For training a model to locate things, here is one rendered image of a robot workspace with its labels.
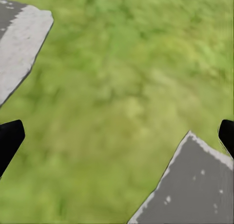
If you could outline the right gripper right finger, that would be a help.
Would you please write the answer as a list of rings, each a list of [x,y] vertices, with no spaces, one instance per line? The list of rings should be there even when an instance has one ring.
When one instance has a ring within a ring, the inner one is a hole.
[[[219,138],[234,158],[234,121],[224,119],[219,129]]]

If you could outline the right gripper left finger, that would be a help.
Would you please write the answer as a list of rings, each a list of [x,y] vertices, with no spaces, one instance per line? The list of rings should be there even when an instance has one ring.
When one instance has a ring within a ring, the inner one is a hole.
[[[21,120],[0,125],[0,177],[25,138]]]

